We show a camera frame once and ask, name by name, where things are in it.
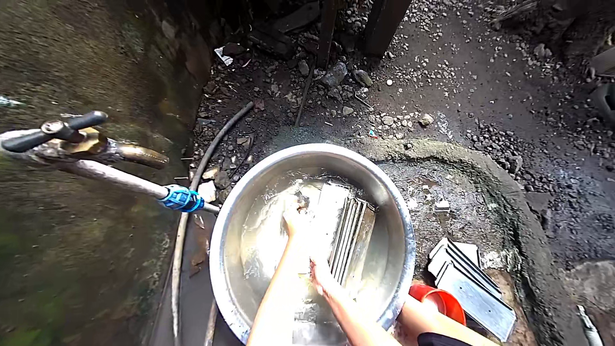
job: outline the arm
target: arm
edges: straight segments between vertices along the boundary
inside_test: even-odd
[[[300,299],[296,293],[300,285],[298,274],[305,272],[309,256],[305,250],[305,232],[299,231],[305,221],[292,203],[284,212],[288,242],[269,287],[258,307],[247,346],[292,344],[295,305]]]
[[[397,317],[410,340],[416,340],[424,332],[434,332],[452,337],[473,346],[496,346],[470,328],[451,320],[445,315],[423,307],[423,303],[408,296]]]
[[[331,306],[352,346],[400,346],[378,323],[366,317],[357,302],[333,279],[326,261],[311,259],[312,282]]]

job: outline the brass spout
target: brass spout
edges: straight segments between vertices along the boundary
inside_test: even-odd
[[[137,145],[118,143],[117,151],[125,161],[144,164],[156,169],[163,169],[169,163],[166,155]]]

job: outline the dirt ground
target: dirt ground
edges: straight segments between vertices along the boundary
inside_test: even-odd
[[[374,141],[434,139],[491,156],[528,192],[548,237],[540,245],[552,252],[562,285],[601,320],[605,345],[614,345],[615,292],[606,283],[615,275],[615,142],[589,101],[589,92],[604,81],[586,81],[556,56],[537,57],[534,48],[540,43],[548,47],[548,42],[493,31],[488,21],[498,9],[481,0],[415,0],[389,52],[372,69],[358,53],[339,47],[330,65],[345,61],[364,69],[373,85],[361,88],[349,73],[338,88],[340,102],[314,81],[301,115],[302,133],[311,133],[308,139],[313,141],[352,141],[368,138],[372,130],[378,137]],[[360,27],[367,19],[356,9],[342,15],[349,26]],[[317,34],[315,28],[303,31]],[[251,100],[262,100],[264,106],[257,103],[229,133],[211,165],[229,174],[239,166],[230,177],[236,182],[277,148],[276,136],[295,122],[304,86],[295,65],[305,58],[309,61],[305,50],[286,62],[255,49],[231,66],[218,62],[195,128],[195,159],[225,121]],[[418,121],[425,114],[434,121],[422,126]],[[247,135],[255,136],[250,152],[237,140]],[[247,163],[241,164],[244,157]],[[409,177],[428,169],[390,165],[391,174]]]

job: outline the metal rod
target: metal rod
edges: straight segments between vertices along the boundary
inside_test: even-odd
[[[73,163],[61,163],[58,167],[81,177],[102,180],[126,188],[130,191],[144,193],[155,198],[165,198],[169,190],[162,185],[135,177],[111,166],[91,160],[79,160]]]

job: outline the soapy water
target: soapy water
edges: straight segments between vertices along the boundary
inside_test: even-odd
[[[306,218],[311,223],[318,209],[316,206],[319,203],[321,189],[328,180],[345,182],[342,178],[328,175],[322,169],[289,172],[271,180],[264,187],[261,197],[253,202],[242,229],[240,260],[244,269],[244,279],[250,282],[256,297],[264,296],[288,241],[283,218],[286,201],[298,195],[304,198],[308,203]],[[364,197],[361,190],[357,190],[356,195]],[[312,227],[309,231],[313,232],[313,236],[306,246],[312,247],[311,253],[320,251],[324,258],[328,258],[335,234],[324,232],[319,227]],[[386,266],[388,235],[383,227],[375,227],[374,234],[376,236],[372,237],[368,247],[363,271],[363,288],[356,300],[362,303],[366,310],[375,312],[379,310],[383,299],[379,297],[378,286]],[[309,263],[306,263],[303,273],[300,274],[301,286],[298,295],[302,299],[297,301],[295,310],[295,320],[299,323],[296,329],[305,328],[305,322],[336,325],[328,305],[312,287],[309,275]]]

